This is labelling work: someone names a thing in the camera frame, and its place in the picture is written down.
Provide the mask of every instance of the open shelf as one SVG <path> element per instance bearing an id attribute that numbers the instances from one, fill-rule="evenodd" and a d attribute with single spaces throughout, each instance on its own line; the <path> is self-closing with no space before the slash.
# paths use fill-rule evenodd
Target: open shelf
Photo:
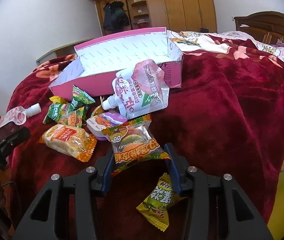
<path id="1" fill-rule="evenodd" d="M 133 17 L 140 17 L 140 16 L 145 16 L 145 15 L 149 15 L 149 13 L 139 13 L 137 15 L 133 15 Z"/>
<path id="2" fill-rule="evenodd" d="M 141 5 L 141 4 L 146 4 L 146 0 L 134 2 L 134 3 L 131 4 L 131 6 L 134 7 L 134 6 L 138 6 L 138 5 Z"/>

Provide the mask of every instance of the white bottle cap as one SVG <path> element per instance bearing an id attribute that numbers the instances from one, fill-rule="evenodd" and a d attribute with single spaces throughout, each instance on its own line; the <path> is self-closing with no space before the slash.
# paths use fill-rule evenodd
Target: white bottle cap
<path id="1" fill-rule="evenodd" d="M 102 108 L 104 110 L 112 109 L 113 107 L 110 105 L 109 100 L 105 100 L 102 102 Z"/>
<path id="2" fill-rule="evenodd" d="M 36 115 L 38 113 L 41 112 L 41 107 L 40 107 L 40 104 L 37 103 L 33 106 L 30 106 L 28 109 L 25 110 L 25 113 L 26 113 L 26 117 L 30 117 L 30 116 L 33 116 L 33 115 Z"/>

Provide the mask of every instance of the wooden headboard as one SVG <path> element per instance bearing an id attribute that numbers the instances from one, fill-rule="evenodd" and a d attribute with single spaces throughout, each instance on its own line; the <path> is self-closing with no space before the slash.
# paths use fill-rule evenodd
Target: wooden headboard
<path id="1" fill-rule="evenodd" d="M 236 30 L 251 35 L 266 44 L 284 42 L 284 14 L 279 12 L 258 12 L 246 17 L 234 17 Z"/>

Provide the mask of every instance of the red object on shelf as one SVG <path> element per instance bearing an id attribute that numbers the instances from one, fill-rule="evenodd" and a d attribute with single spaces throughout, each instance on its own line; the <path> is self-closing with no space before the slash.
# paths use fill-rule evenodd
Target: red object on shelf
<path id="1" fill-rule="evenodd" d="M 149 27 L 149 24 L 147 22 L 138 23 L 139 29 L 143 29 L 143 28 L 147 28 L 147 27 Z"/>

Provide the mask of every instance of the hanging coat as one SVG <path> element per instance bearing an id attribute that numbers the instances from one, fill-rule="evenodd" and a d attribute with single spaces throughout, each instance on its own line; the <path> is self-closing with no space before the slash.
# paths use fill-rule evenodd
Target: hanging coat
<path id="1" fill-rule="evenodd" d="M 115 1 L 113 3 L 107 3 L 104 6 L 104 30 L 119 32 L 122 31 L 125 26 L 130 25 L 129 18 L 123 10 L 123 5 L 123 2 Z"/>

